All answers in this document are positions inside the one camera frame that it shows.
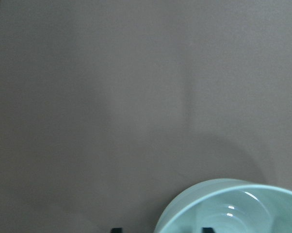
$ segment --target gray backdrop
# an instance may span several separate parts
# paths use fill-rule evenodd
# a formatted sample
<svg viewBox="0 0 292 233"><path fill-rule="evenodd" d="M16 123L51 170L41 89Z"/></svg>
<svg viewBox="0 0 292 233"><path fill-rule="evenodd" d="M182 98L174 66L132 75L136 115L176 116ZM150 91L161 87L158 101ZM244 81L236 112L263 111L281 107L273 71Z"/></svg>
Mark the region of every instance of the gray backdrop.
<svg viewBox="0 0 292 233"><path fill-rule="evenodd" d="M0 233L150 233L213 178L292 190L292 0L2 0Z"/></svg>

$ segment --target black object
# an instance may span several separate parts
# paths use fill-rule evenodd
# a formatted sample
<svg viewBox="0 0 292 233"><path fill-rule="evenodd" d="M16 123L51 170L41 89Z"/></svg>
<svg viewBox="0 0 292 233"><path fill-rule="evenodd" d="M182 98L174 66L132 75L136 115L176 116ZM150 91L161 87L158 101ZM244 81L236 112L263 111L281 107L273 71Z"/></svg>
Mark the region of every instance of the black object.
<svg viewBox="0 0 292 233"><path fill-rule="evenodd" d="M212 227L203 227L202 233L215 233Z"/></svg>
<svg viewBox="0 0 292 233"><path fill-rule="evenodd" d="M111 233L122 233L122 228L112 228Z"/></svg>
<svg viewBox="0 0 292 233"><path fill-rule="evenodd" d="M111 233L122 233L122 228L112 228ZM202 233L215 233L212 227L203 227Z"/></svg>

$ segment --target bowl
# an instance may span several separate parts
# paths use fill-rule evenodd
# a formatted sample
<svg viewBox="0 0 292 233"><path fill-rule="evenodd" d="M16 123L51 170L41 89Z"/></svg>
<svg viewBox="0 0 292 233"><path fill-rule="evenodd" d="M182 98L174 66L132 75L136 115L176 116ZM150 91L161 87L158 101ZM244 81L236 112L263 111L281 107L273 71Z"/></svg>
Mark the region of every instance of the bowl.
<svg viewBox="0 0 292 233"><path fill-rule="evenodd" d="M292 233L292 191L235 179L198 183L176 196L155 233Z"/></svg>

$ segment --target ceramic bowl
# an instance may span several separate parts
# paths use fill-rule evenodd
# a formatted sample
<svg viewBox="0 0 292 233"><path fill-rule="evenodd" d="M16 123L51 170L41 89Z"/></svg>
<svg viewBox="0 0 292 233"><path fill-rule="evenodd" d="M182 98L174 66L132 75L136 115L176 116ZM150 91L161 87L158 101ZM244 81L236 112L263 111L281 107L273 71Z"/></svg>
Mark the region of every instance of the ceramic bowl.
<svg viewBox="0 0 292 233"><path fill-rule="evenodd" d="M292 233L292 191L235 179L198 183L175 197L155 233Z"/></svg>

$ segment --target light green bowl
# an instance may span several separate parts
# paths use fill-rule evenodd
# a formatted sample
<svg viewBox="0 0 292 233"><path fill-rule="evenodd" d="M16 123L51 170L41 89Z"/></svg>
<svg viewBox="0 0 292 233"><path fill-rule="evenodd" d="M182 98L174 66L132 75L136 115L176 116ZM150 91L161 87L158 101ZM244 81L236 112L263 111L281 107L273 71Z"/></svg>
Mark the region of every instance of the light green bowl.
<svg viewBox="0 0 292 233"><path fill-rule="evenodd" d="M292 191L234 179L198 183L174 198L155 233L292 233Z"/></svg>

